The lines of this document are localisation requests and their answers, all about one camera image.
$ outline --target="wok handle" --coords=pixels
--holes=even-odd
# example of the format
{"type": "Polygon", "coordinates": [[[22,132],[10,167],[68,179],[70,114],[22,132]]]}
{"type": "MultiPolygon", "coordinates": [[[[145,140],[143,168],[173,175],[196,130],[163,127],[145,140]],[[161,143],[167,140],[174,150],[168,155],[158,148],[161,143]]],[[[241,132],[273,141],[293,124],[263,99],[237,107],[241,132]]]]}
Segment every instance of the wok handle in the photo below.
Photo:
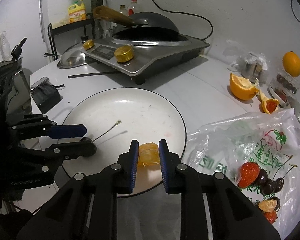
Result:
{"type": "Polygon", "coordinates": [[[100,5],[93,10],[93,17],[95,19],[105,20],[108,22],[118,23],[126,27],[132,27],[136,23],[128,16],[123,15],[107,6],[100,5]]]}

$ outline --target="strawberry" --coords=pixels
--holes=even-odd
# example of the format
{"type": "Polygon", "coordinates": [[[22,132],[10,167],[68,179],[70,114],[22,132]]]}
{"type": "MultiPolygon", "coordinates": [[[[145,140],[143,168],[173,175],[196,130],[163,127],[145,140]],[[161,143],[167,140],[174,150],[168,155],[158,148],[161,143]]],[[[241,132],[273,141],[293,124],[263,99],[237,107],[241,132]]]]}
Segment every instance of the strawberry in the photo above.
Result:
{"type": "Polygon", "coordinates": [[[244,163],[240,168],[241,179],[238,183],[240,188],[245,188],[252,184],[260,172],[259,165],[253,162],[244,163]]]}
{"type": "Polygon", "coordinates": [[[271,225],[277,219],[277,213],[275,211],[265,212],[265,213],[263,213],[263,215],[266,217],[266,219],[270,222],[271,225]]]}

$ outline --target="metal rack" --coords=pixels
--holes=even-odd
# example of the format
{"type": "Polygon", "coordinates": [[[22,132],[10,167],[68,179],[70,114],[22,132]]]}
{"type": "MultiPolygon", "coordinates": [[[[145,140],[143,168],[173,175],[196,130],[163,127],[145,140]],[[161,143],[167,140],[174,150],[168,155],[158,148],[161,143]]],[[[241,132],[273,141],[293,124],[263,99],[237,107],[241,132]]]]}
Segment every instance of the metal rack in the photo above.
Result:
{"type": "Polygon", "coordinates": [[[91,24],[92,37],[93,37],[93,39],[96,38],[95,21],[94,21],[91,13],[87,13],[87,16],[90,16],[90,19],[86,19],[86,20],[82,20],[82,21],[74,22],[74,23],[69,23],[69,24],[60,26],[55,29],[52,28],[51,23],[48,25],[48,36],[49,36],[49,41],[50,41],[50,46],[51,46],[52,57],[54,60],[58,59],[58,53],[57,53],[57,48],[56,48],[56,44],[54,41],[54,36],[59,35],[61,33],[71,31],[71,30],[75,30],[75,29],[78,29],[81,27],[83,27],[84,35],[87,36],[86,25],[91,24]]]}

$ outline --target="peeled orange piece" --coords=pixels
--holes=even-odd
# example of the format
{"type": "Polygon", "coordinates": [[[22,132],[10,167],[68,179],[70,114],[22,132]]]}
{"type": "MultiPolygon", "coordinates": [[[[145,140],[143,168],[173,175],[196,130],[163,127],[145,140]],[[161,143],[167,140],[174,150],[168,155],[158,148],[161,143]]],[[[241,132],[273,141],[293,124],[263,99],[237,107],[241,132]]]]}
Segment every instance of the peeled orange piece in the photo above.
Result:
{"type": "Polygon", "coordinates": [[[138,166],[145,167],[160,164],[159,148],[155,143],[144,143],[139,146],[138,166]]]}
{"type": "Polygon", "coordinates": [[[282,64],[285,71],[291,76],[297,77],[300,75],[300,58],[293,51],[284,54],[282,64]]]}
{"type": "Polygon", "coordinates": [[[235,97],[247,101],[255,96],[259,90],[249,79],[230,74],[230,90],[235,97]]]}
{"type": "Polygon", "coordinates": [[[278,99],[268,99],[262,101],[262,109],[267,114],[272,114],[278,107],[279,100],[278,99]]]}

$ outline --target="white table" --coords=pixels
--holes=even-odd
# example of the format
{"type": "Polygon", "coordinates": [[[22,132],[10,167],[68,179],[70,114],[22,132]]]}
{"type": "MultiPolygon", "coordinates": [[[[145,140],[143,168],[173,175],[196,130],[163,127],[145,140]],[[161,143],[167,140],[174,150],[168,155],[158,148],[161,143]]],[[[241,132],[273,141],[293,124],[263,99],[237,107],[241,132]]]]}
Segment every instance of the white table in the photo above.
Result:
{"type": "MultiPolygon", "coordinates": [[[[146,80],[141,86],[135,85],[125,74],[68,79],[69,75],[113,69],[97,63],[58,69],[57,62],[33,73],[30,84],[46,76],[53,85],[65,85],[60,90],[61,102],[47,113],[48,118],[59,125],[87,97],[117,87],[140,87],[162,95],[180,111],[188,133],[203,124],[259,111],[257,98],[243,103],[229,93],[230,71],[227,65],[210,57],[197,57],[146,80]]],[[[33,113],[41,114],[32,98],[31,104],[33,113]]],[[[40,137],[39,141],[42,149],[56,143],[48,137],[40,137]]],[[[180,207],[180,195],[165,194],[162,185],[142,195],[118,199],[118,239],[178,239],[180,207]]]]}

